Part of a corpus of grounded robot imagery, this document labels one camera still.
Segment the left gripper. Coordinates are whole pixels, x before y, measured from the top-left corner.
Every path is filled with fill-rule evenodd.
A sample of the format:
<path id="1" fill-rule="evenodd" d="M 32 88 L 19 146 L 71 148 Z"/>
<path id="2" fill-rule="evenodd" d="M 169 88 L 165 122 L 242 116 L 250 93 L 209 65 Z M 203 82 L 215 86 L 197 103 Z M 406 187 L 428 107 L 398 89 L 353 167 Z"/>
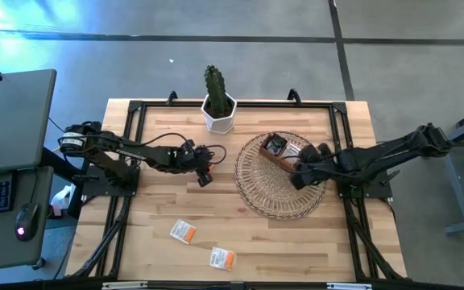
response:
<path id="1" fill-rule="evenodd" d="M 209 169 L 213 156 L 214 153 L 207 147 L 197 147 L 192 151 L 178 151 L 175 158 L 174 172 L 196 172 L 199 178 L 197 182 L 203 188 L 212 182 Z"/>

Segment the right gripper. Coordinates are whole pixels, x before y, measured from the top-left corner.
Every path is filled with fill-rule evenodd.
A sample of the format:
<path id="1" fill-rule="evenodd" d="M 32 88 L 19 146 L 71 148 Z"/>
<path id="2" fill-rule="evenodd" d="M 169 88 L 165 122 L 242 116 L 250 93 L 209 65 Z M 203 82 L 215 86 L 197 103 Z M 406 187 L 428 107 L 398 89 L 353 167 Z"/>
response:
<path id="1" fill-rule="evenodd" d="M 304 152 L 298 155 L 296 173 L 291 174 L 290 181 L 296 190 L 308 186 L 307 180 L 328 180 L 342 176 L 335 163 L 330 158 L 325 158 L 319 152 Z"/>

